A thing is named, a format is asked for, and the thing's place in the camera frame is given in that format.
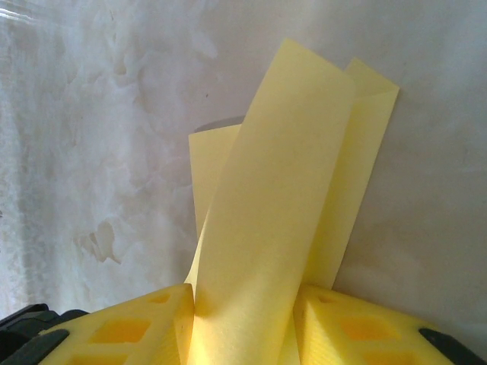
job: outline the black plastic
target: black plastic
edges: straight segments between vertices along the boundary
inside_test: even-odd
[[[450,335],[430,328],[421,328],[419,333],[455,365],[487,365],[487,362]]]
[[[1,365],[37,365],[69,336],[66,329],[57,329],[36,336],[19,348]]]
[[[46,304],[26,306],[18,312],[0,321],[0,363],[4,365],[10,356],[16,354],[24,345],[39,337],[55,325],[76,319],[87,314],[85,311],[74,309],[61,316],[49,310]]]

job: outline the square hole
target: square hole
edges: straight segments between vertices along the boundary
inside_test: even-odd
[[[75,355],[68,365],[123,365],[127,355]]]
[[[367,365],[422,365],[411,352],[372,352],[364,355]]]
[[[340,320],[344,333],[352,340],[398,339],[399,333],[384,319],[376,316],[351,316]]]
[[[95,344],[139,342],[151,323],[146,319],[111,319],[90,338]]]

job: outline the paper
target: paper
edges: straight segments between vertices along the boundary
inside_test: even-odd
[[[282,44],[199,238],[190,364],[277,363],[353,96],[348,75]]]
[[[357,59],[345,71],[355,102],[303,282],[331,289],[364,198],[399,88]]]
[[[331,288],[335,280],[399,91],[395,84],[357,59],[352,60],[345,72],[355,83],[355,100],[303,275],[303,282],[325,288]],[[190,136],[199,232],[202,217],[212,200],[210,194],[218,185],[219,176],[214,174],[221,172],[239,129],[240,126],[233,125]],[[198,245],[186,280],[193,285],[196,284],[200,249],[201,245]],[[278,363],[288,365],[298,362],[291,319]]]

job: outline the yellow object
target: yellow object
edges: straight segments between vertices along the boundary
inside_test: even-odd
[[[357,91],[302,279],[324,288],[331,288],[335,281],[399,92],[395,84],[357,59],[352,60],[345,72],[355,82]],[[198,232],[239,129],[239,125],[233,125],[189,137]],[[199,244],[186,279],[195,286],[200,250]],[[280,355],[281,365],[298,363],[294,328],[292,325],[289,328]]]
[[[193,317],[191,285],[158,290],[50,328],[69,336],[41,364],[186,364]]]
[[[418,332],[429,323],[331,290],[303,286],[294,322],[301,365],[451,365]]]
[[[345,71],[356,94],[303,282],[331,289],[352,233],[399,88],[357,59]]]
[[[286,40],[250,105],[199,244],[189,363],[277,363],[354,96]]]
[[[201,234],[221,171],[237,138],[239,125],[189,135],[196,230]]]

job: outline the water stain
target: water stain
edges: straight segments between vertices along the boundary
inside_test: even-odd
[[[91,232],[87,236],[75,239],[75,244],[82,247],[90,254],[95,256],[99,262],[112,259],[121,264],[121,261],[113,254],[113,244],[115,243],[115,233],[108,221],[103,221],[98,225],[96,232]]]

